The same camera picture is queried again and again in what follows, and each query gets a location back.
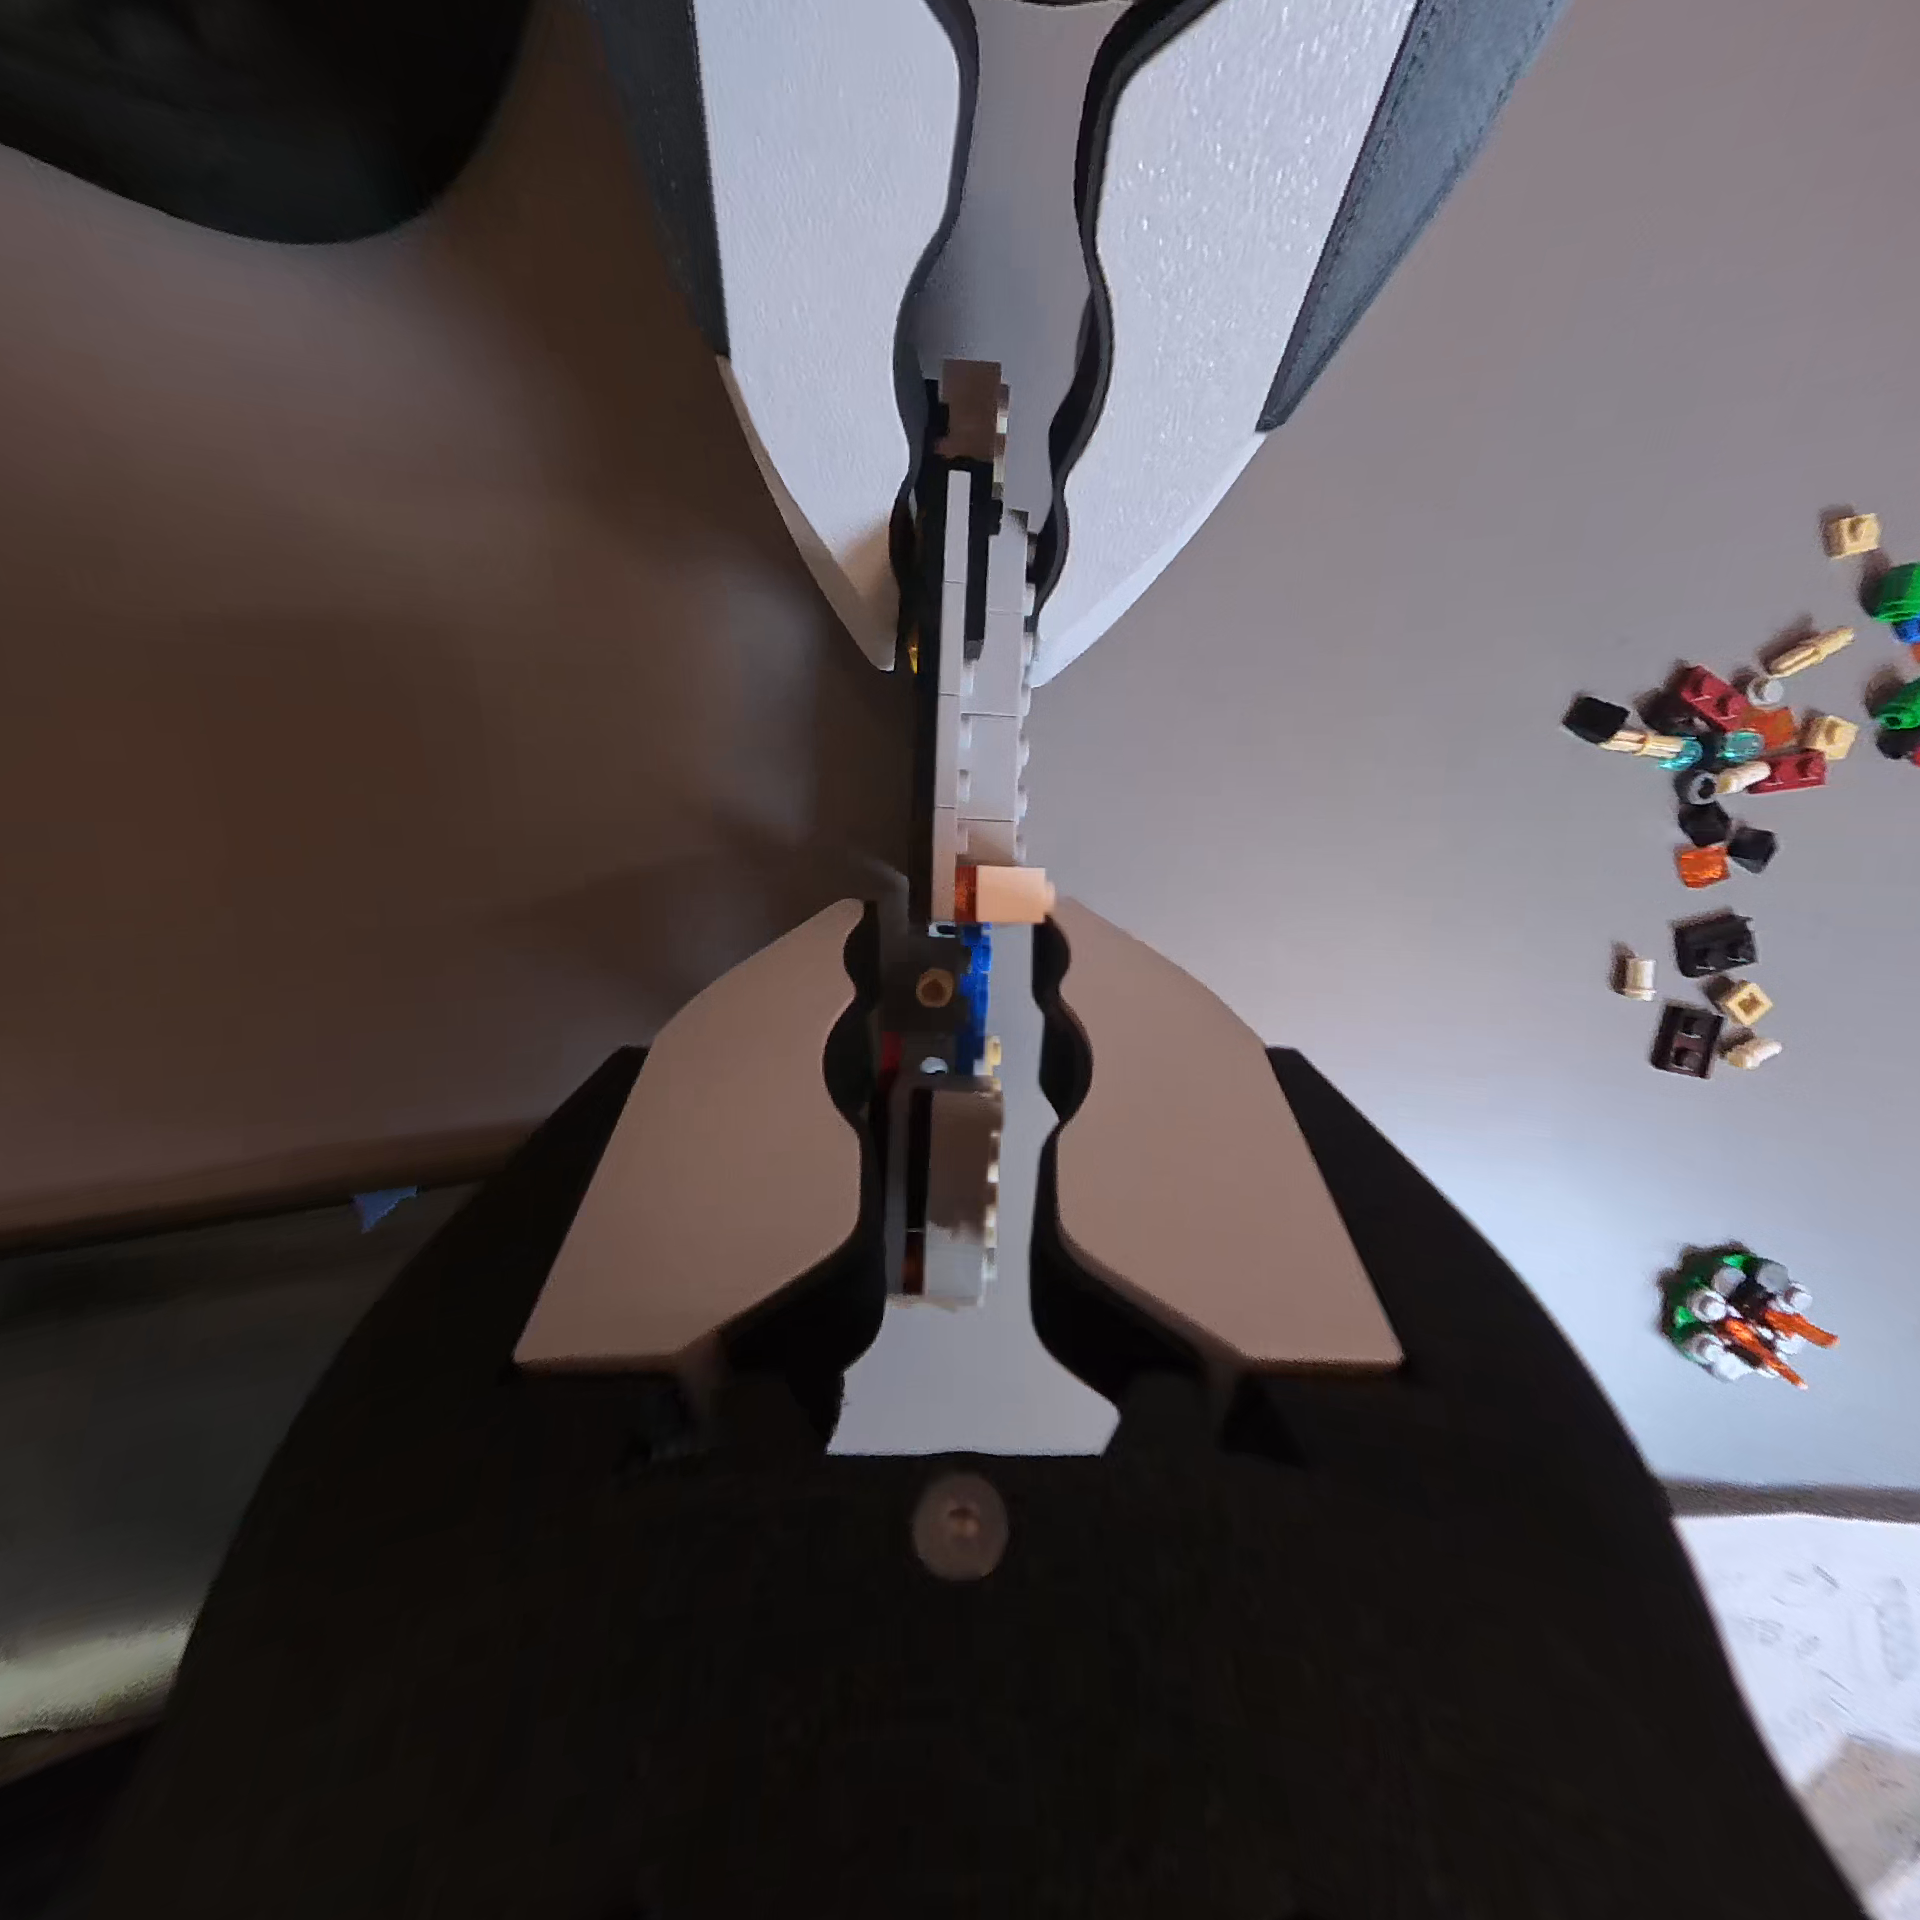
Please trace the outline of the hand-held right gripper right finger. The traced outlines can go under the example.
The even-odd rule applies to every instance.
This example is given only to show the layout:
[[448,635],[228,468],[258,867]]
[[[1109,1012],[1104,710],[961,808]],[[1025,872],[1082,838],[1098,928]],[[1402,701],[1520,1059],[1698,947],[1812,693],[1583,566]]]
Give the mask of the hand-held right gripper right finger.
[[1049,1358],[1104,1402],[1173,1376],[1389,1379],[1402,1345],[1257,1030],[1082,904],[1034,931],[1050,1130],[1029,1257]]

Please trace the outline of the pile of loose lego pieces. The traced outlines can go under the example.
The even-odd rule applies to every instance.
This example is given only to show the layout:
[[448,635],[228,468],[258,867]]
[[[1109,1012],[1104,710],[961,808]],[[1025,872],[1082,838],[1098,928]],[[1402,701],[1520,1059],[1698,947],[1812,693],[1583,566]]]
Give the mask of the pile of loose lego pieces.
[[1583,750],[1658,781],[1671,924],[1662,947],[1615,944],[1607,981],[1649,1011],[1648,1067],[1672,1082],[1783,1057],[1783,978],[1810,968],[1820,932],[1820,901],[1785,909],[1785,885],[1838,848],[1834,833],[1804,837],[1791,802],[1829,801],[1879,762],[1914,769],[1914,552],[1845,504],[1821,514],[1816,546],[1845,606],[1728,665],[1680,656],[1630,704],[1580,693],[1561,718]]

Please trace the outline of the white grey lego vehicle build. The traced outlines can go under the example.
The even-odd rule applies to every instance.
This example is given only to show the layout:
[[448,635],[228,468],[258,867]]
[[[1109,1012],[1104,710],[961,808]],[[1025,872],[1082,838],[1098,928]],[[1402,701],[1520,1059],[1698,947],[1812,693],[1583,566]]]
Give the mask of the white grey lego vehicle build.
[[912,846],[903,913],[880,925],[876,1104],[889,1290],[944,1310],[980,1305],[997,1270],[993,934],[1041,924],[1055,904],[1050,880],[1023,860],[1034,638],[1008,438],[1001,368],[944,362],[909,494],[900,654],[913,690]]

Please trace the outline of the white printed paper bag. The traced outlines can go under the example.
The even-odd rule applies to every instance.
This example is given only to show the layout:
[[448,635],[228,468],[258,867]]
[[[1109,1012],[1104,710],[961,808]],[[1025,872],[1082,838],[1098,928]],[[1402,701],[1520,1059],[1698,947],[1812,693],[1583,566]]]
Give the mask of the white printed paper bag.
[[1917,1525],[1674,1521],[1769,1755],[1869,1916],[1917,1916]]

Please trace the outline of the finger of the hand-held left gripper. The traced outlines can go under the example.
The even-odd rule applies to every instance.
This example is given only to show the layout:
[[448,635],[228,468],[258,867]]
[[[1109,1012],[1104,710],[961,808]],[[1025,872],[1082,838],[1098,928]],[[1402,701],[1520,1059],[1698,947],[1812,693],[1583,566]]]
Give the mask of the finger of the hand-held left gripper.
[[700,2],[727,396],[808,577],[896,665],[893,529],[922,436],[905,310],[952,228],[969,5]]
[[1062,477],[1034,684],[1118,622],[1255,457],[1410,13],[1209,5],[1120,83],[1093,196],[1106,389]]

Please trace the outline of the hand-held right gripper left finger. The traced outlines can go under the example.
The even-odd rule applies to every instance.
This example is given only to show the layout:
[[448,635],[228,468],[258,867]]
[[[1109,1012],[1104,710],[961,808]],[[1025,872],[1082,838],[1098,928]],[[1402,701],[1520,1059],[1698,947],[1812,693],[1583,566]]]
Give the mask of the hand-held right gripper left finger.
[[829,904],[680,1006],[625,1093],[513,1363],[770,1381],[817,1444],[884,1304],[877,916]]

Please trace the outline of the small green lego campfire build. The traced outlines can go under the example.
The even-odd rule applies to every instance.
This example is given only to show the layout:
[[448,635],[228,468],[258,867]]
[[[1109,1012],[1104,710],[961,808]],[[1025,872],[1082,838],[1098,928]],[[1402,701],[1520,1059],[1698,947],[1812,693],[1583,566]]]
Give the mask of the small green lego campfire build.
[[1721,1382],[1806,1381],[1798,1354],[1829,1354],[1838,1336],[1812,1316],[1812,1297],[1791,1270],[1741,1244],[1688,1249],[1658,1281],[1658,1338]]

